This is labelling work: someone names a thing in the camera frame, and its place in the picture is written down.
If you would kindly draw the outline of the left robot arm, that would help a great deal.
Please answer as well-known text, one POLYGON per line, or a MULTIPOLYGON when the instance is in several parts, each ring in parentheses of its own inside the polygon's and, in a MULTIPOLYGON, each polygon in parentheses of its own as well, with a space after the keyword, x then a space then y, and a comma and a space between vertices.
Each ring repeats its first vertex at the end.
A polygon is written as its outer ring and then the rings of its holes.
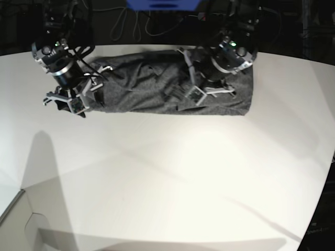
POLYGON ((58 89, 57 108, 79 116, 89 111, 243 116, 253 95, 252 30, 237 12, 227 12, 215 47, 97 58, 96 74, 79 77, 74 92, 58 89))

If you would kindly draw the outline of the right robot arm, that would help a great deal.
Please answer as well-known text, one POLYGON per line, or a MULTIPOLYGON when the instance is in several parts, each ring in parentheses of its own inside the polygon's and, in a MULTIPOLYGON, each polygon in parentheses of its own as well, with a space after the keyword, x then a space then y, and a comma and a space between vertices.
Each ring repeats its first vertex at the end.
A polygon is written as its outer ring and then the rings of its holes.
POLYGON ((42 6, 43 33, 31 46, 33 59, 44 72, 53 77, 57 87, 48 92, 43 100, 47 105, 54 102, 59 110, 86 117, 91 104, 103 105, 98 90, 107 81, 106 72, 111 66, 93 68, 85 57, 94 49, 93 4, 88 1, 87 18, 77 22, 77 1, 44 1, 42 6))

